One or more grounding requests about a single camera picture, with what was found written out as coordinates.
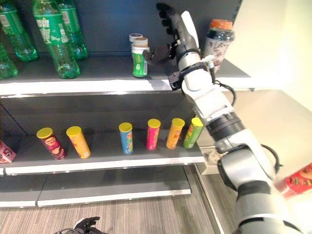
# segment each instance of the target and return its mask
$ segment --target red package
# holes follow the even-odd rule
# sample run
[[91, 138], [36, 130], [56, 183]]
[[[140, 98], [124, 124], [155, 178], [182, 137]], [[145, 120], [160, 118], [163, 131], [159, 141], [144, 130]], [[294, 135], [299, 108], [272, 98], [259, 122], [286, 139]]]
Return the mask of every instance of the red package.
[[13, 162], [16, 153], [0, 140], [0, 163]]
[[286, 177], [276, 187], [285, 197], [302, 194], [312, 189], [312, 163]]

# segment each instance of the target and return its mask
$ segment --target maroon chip can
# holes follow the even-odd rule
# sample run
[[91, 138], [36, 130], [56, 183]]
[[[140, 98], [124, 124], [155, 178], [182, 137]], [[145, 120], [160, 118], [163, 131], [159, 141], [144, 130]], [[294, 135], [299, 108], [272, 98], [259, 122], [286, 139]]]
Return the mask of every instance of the maroon chip can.
[[59, 143], [51, 128], [42, 128], [37, 132], [37, 137], [44, 146], [50, 151], [56, 160], [62, 160], [66, 157], [66, 152]]

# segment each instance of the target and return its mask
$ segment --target shelf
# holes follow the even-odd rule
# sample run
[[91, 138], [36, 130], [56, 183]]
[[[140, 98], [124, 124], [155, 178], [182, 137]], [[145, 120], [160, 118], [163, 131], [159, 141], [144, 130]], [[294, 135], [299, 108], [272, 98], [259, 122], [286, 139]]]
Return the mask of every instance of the shelf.
[[183, 166], [0, 178], [0, 207], [49, 206], [190, 193]]
[[0, 207], [36, 206], [47, 175], [0, 177]]
[[[0, 81], [0, 97], [170, 92], [168, 75], [177, 70], [175, 62], [173, 60], [164, 66], [149, 66], [148, 77], [135, 78], [132, 75], [133, 62], [130, 56], [92, 56], [78, 62], [79, 77], [64, 80], [60, 79], [55, 72], [52, 59], [47, 54], [41, 55], [39, 60], [29, 63], [22, 63], [16, 59], [14, 63], [17, 65], [19, 74], [16, 77]], [[216, 75], [221, 82], [230, 80], [234, 88], [245, 88], [246, 81], [252, 80], [227, 60], [224, 60]]]
[[38, 206], [190, 194], [182, 166], [49, 175]]
[[156, 165], [175, 165], [203, 162], [197, 144], [185, 149], [180, 139], [176, 149], [166, 147], [168, 130], [160, 130], [158, 147], [149, 151], [145, 147], [146, 131], [133, 131], [134, 152], [126, 155], [122, 152], [119, 132], [85, 134], [91, 149], [87, 159], [79, 158], [66, 135], [57, 136], [63, 147], [68, 150], [67, 158], [55, 160], [36, 136], [27, 136], [21, 141], [13, 163], [1, 164], [7, 175], [50, 174], [87, 170], [145, 167]]

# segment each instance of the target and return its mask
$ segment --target white shelf edge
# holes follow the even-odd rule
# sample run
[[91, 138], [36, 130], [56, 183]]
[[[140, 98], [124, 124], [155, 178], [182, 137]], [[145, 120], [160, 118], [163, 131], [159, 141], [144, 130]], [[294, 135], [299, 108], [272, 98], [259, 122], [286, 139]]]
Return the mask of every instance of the white shelf edge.
[[[222, 83], [234, 89], [248, 90], [257, 88], [253, 78], [218, 78]], [[171, 91], [167, 79], [159, 80], [93, 80], [93, 81], [48, 81], [48, 82], [12, 82], [0, 84], [0, 98], [25, 98], [33, 95], [63, 93], [112, 93]]]
[[137, 160], [121, 160], [110, 162], [90, 162], [90, 163], [73, 163], [60, 165], [42, 165], [28, 167], [7, 167], [5, 172], [9, 176], [24, 174], [40, 174], [40, 173], [69, 173], [77, 171], [91, 171], [112, 168], [128, 168], [158, 165], [174, 165], [204, 162], [203, 156], [198, 157], [174, 157], [174, 158], [158, 158], [158, 159], [137, 159]]
[[37, 202], [37, 205], [39, 207], [42, 207], [42, 206], [64, 205], [64, 204], [77, 204], [77, 203], [125, 200], [125, 199], [157, 197], [157, 196], [187, 195], [187, 194], [191, 194], [191, 189], [142, 192], [142, 193], [127, 193], [127, 194], [90, 196], [90, 197], [76, 197], [76, 198], [65, 198], [65, 199], [55, 199], [55, 200], [41, 200], [41, 201], [39, 200]]
[[36, 201], [0, 201], [1, 208], [8, 207], [35, 207]]

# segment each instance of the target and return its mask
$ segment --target pink chip can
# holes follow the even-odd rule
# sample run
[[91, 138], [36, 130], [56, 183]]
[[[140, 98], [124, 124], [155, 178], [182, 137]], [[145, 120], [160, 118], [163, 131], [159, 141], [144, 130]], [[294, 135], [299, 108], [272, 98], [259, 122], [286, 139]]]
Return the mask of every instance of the pink chip can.
[[148, 150], [156, 149], [159, 128], [160, 128], [160, 121], [158, 119], [152, 118], [147, 122], [146, 148]]

